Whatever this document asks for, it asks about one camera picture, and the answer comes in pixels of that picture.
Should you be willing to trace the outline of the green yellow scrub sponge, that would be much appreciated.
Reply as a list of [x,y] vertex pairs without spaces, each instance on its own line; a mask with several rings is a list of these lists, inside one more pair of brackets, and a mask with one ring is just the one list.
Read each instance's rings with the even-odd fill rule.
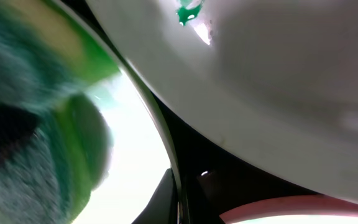
[[0,223],[71,223],[101,183],[112,141],[86,95],[118,71],[58,1],[0,1]]

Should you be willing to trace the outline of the white plate smeared green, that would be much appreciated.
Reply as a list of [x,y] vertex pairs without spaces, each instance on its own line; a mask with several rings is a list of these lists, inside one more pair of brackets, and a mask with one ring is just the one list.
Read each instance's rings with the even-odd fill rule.
[[[75,223],[132,223],[147,206],[165,171],[175,171],[167,125],[151,92],[96,29],[64,2],[56,1],[56,5],[89,32],[118,67],[116,73],[86,92],[107,123],[113,146],[107,176]],[[181,222],[177,193],[177,223]]]

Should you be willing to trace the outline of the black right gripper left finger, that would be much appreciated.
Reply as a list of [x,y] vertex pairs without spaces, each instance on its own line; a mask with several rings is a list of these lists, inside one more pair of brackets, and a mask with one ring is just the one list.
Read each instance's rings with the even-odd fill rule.
[[132,224],[177,224],[177,189],[171,169],[165,171],[147,206]]

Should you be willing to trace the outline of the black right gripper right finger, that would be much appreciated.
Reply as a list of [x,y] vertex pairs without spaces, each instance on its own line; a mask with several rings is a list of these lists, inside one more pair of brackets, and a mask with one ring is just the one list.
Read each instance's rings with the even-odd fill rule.
[[213,206],[206,198],[200,183],[195,176],[185,174],[184,219],[189,224],[224,224]]

